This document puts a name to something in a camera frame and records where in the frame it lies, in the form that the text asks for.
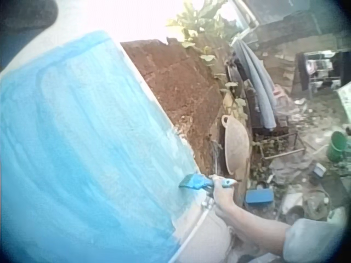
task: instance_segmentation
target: painted surface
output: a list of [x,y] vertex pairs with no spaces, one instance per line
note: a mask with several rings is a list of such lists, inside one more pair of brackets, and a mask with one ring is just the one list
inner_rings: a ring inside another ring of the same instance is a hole
[[1,80],[2,250],[20,262],[166,262],[197,171],[103,32]]

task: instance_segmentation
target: sleeve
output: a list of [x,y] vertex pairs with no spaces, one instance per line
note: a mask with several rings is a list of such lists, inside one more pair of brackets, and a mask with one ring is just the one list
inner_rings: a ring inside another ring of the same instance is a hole
[[299,219],[286,232],[283,248],[288,263],[324,262],[337,249],[343,228],[328,222]]

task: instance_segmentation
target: hand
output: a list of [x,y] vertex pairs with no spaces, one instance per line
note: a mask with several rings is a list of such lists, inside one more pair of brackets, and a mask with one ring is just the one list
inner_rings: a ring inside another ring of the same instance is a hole
[[[232,186],[231,188],[223,188],[222,187],[222,179],[224,179],[221,176],[218,175],[212,175],[210,176],[213,180],[214,183],[214,192],[213,192],[213,197],[214,201],[217,204],[217,207],[223,212],[224,214],[229,213],[231,208],[235,205],[233,201],[233,195],[234,195],[234,187]],[[216,211],[216,214],[220,216],[221,218],[223,217],[222,214],[220,214]]]

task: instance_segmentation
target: green bucket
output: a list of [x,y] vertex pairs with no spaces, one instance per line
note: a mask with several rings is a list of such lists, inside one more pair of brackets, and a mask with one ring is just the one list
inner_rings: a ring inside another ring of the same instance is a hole
[[333,163],[340,162],[347,145],[347,139],[343,133],[336,131],[331,135],[331,142],[327,150],[327,157]]

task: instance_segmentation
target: paintbrush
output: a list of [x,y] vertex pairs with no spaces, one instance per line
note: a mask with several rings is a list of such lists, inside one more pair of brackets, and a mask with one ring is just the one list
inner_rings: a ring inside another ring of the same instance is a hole
[[[230,188],[236,183],[234,179],[222,179],[222,187]],[[213,180],[206,178],[202,174],[189,174],[179,184],[180,188],[190,188],[199,190],[202,188],[214,188]]]

